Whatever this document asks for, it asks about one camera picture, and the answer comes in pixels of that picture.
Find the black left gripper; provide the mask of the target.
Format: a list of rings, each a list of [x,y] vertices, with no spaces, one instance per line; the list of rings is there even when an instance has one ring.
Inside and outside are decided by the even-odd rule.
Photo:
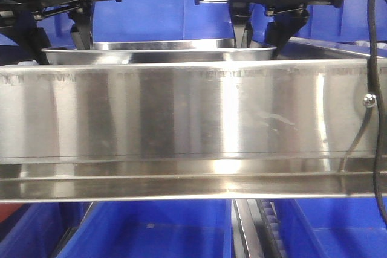
[[[61,13],[73,20],[70,33],[75,47],[93,46],[94,3],[109,0],[1,0],[1,34],[18,44],[40,65],[48,65],[44,48],[51,42],[37,21]]]

